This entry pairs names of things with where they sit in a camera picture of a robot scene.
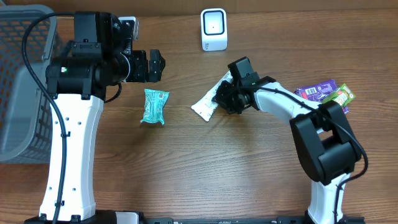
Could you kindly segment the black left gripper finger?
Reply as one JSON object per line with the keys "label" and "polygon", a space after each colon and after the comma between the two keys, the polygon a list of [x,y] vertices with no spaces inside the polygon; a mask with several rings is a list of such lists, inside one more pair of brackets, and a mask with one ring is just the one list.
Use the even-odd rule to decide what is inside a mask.
{"label": "black left gripper finger", "polygon": [[149,63],[151,65],[159,65],[159,66],[165,66],[165,59],[160,53],[160,50],[158,49],[150,49],[150,60]]}
{"label": "black left gripper finger", "polygon": [[160,67],[151,67],[149,69],[149,77],[148,82],[156,83],[161,81],[163,68]]}

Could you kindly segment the white bamboo conditioner tube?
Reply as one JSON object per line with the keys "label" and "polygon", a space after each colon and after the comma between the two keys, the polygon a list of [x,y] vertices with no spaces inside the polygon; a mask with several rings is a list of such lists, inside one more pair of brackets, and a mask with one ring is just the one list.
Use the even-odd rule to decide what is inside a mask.
{"label": "white bamboo conditioner tube", "polygon": [[214,112],[218,107],[218,103],[213,101],[216,95],[217,89],[220,87],[223,81],[231,83],[233,80],[231,72],[228,70],[225,75],[215,84],[198,102],[191,106],[191,109],[203,118],[206,122],[209,122]]}

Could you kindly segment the mint green wipes pack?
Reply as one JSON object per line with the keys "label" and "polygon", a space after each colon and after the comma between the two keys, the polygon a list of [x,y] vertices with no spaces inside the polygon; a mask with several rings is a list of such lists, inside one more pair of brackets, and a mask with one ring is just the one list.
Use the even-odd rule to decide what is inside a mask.
{"label": "mint green wipes pack", "polygon": [[145,89],[144,114],[141,123],[165,124],[163,108],[169,98],[169,92]]}

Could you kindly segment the purple Carefree liner pack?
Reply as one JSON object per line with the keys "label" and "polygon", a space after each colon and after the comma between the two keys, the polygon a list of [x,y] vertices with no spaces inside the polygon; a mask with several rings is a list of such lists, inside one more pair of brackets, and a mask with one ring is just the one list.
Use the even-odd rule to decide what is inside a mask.
{"label": "purple Carefree liner pack", "polygon": [[[318,84],[298,88],[294,93],[304,99],[322,102],[333,90],[337,89],[339,86],[336,85],[334,80],[327,80]],[[344,114],[349,112],[347,105],[342,107]]]}

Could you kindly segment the green snack packet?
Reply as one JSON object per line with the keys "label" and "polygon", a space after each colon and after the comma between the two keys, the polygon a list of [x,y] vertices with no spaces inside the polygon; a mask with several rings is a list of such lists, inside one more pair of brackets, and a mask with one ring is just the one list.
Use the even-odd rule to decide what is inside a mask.
{"label": "green snack packet", "polygon": [[324,98],[322,103],[325,104],[329,101],[334,101],[341,107],[345,107],[355,98],[356,95],[350,90],[347,84],[344,83],[337,89],[333,90],[326,98]]}

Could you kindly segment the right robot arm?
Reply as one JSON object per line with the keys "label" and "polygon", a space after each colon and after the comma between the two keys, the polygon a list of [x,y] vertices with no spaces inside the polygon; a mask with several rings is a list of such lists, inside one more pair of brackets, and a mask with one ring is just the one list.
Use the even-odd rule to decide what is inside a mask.
{"label": "right robot arm", "polygon": [[232,79],[220,83],[212,100],[229,114],[253,107],[288,122],[300,165],[312,181],[304,215],[279,217],[276,223],[364,223],[363,217],[342,212],[346,184],[367,171],[353,175],[355,164],[359,160],[367,164],[368,157],[341,106],[306,100],[271,77],[259,77],[247,57],[228,68]]}

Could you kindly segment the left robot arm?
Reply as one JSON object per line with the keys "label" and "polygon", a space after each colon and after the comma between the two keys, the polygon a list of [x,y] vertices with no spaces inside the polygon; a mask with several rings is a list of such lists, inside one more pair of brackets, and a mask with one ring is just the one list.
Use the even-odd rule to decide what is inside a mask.
{"label": "left robot arm", "polygon": [[139,22],[108,12],[74,12],[74,38],[45,69],[38,86],[52,110],[50,167],[39,214],[30,223],[144,223],[141,212],[98,210],[93,164],[109,86],[158,82],[165,59],[134,50]]}

